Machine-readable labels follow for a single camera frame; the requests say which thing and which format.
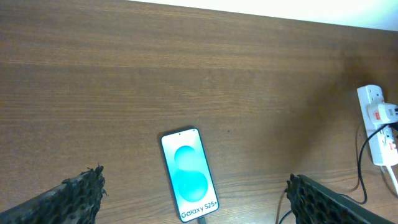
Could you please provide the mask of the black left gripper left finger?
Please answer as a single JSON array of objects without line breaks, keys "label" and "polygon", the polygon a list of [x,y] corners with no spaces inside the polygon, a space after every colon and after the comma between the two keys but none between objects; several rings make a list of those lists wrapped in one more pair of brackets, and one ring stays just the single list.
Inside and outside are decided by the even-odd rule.
[{"label": "black left gripper left finger", "polygon": [[98,165],[24,203],[1,212],[1,223],[94,224],[106,191]]}]

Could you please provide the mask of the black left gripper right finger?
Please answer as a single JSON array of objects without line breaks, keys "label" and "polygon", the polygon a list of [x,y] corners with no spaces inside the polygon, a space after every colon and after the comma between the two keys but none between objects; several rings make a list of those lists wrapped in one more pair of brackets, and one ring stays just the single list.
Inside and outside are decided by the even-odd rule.
[{"label": "black left gripper right finger", "polygon": [[285,190],[297,224],[392,224],[305,175],[290,175]]}]

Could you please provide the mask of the blue Galaxy smartphone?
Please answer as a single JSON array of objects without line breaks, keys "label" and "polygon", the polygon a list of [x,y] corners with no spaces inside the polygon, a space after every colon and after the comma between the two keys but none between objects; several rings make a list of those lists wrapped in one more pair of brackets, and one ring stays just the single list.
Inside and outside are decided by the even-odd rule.
[{"label": "blue Galaxy smartphone", "polygon": [[199,129],[187,126],[163,133],[160,146],[181,222],[197,220],[220,207]]}]

